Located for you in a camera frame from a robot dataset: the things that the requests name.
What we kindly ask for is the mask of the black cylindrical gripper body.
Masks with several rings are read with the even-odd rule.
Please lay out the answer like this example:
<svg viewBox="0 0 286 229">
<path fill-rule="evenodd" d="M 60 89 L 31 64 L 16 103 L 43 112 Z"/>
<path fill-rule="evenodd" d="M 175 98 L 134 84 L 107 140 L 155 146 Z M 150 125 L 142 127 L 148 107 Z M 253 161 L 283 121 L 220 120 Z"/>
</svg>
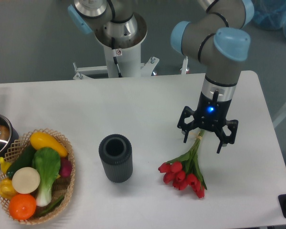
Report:
<svg viewBox="0 0 286 229">
<path fill-rule="evenodd" d="M 231 100 L 214 102 L 201 93 L 197 109 L 194 112 L 195 125 L 211 132 L 214 132 L 215 128 L 222 129 L 226 124 L 226 115 L 230 104 Z"/>
</svg>

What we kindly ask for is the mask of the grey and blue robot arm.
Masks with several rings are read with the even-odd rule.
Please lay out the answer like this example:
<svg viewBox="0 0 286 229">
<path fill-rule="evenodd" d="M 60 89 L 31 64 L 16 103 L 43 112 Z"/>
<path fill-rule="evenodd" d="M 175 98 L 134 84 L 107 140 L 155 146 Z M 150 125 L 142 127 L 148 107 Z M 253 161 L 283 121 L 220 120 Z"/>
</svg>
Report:
<svg viewBox="0 0 286 229">
<path fill-rule="evenodd" d="M 185 136 L 200 128 L 216 134 L 219 146 L 233 144 L 238 121 L 226 119 L 250 36 L 243 31 L 254 15 L 250 0 L 202 0 L 206 16 L 198 23 L 178 23 L 170 37 L 178 53 L 207 67 L 196 110 L 185 107 L 178 122 Z M 83 33 L 94 33 L 104 48 L 110 78 L 139 77 L 145 20 L 129 0 L 75 0 L 68 7 L 73 23 Z"/>
</svg>

